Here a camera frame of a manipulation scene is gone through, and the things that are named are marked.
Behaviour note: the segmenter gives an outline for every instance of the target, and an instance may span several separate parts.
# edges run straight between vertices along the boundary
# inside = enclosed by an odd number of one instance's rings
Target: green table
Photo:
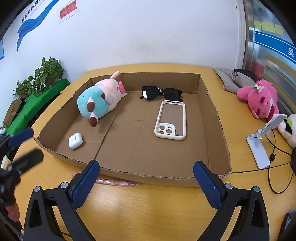
[[[51,88],[47,89],[42,95],[35,97],[30,95],[25,99],[25,105],[19,111],[16,118],[12,121],[11,125],[6,128],[8,134],[16,134],[26,128],[28,123],[37,114],[41,108],[65,89],[70,82],[67,79],[57,81]]]

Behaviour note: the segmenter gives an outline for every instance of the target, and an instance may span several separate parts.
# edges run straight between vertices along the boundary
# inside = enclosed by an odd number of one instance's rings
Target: phone case
[[[161,138],[184,139],[186,136],[185,104],[169,100],[161,102],[154,133]]]

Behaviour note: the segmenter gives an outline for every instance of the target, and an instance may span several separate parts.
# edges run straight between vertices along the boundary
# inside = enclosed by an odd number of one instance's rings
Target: red paper notice
[[[73,12],[75,9],[77,9],[76,6],[76,0],[71,2],[70,4],[68,4],[66,7],[64,7],[60,12],[59,15],[61,17],[61,19],[63,17],[65,17],[66,15],[68,15],[69,13]]]

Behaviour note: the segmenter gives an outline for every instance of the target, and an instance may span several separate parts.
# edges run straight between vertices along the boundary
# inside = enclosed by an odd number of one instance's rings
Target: black sunglasses
[[[143,86],[142,87],[142,95],[140,99],[152,100],[155,99],[159,95],[163,95],[166,100],[171,101],[181,101],[182,91],[174,89],[174,88],[165,88],[159,89],[157,86]]]

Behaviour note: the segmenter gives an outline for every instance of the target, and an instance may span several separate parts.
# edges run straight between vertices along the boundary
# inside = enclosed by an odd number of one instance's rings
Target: human hand
[[[18,204],[15,202],[13,205],[6,206],[5,209],[8,212],[8,217],[17,222],[20,219],[20,210],[18,208]]]

